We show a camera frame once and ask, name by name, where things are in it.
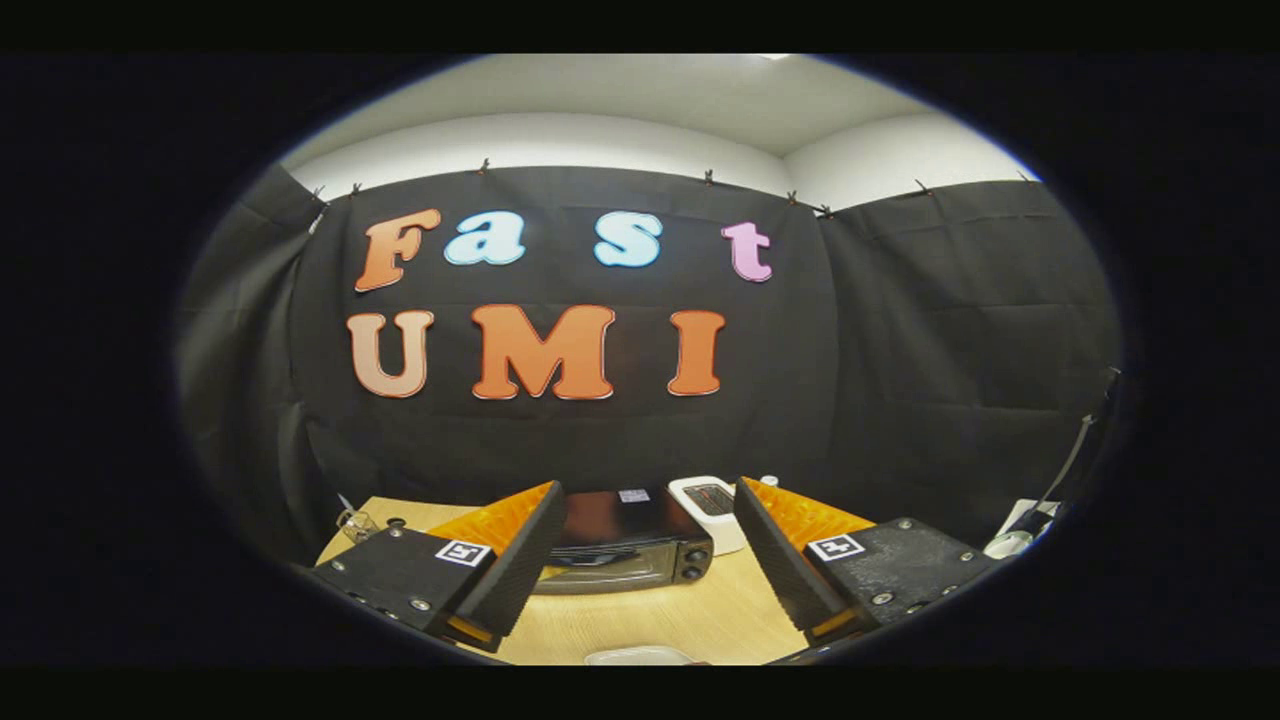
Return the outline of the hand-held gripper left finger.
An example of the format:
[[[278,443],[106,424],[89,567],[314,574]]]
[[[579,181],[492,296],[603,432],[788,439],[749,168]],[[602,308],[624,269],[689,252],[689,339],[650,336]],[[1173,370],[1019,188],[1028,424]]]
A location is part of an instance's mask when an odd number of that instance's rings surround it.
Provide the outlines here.
[[[367,614],[495,652],[515,629],[566,518],[563,486],[547,482],[430,530],[388,527],[305,575]]]

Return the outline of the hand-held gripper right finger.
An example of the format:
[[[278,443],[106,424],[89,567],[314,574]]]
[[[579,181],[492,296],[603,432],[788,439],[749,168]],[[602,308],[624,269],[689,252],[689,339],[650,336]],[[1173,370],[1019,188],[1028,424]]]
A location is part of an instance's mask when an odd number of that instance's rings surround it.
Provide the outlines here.
[[[735,516],[813,648],[906,620],[998,566],[915,518],[873,523],[749,477],[735,486]]]

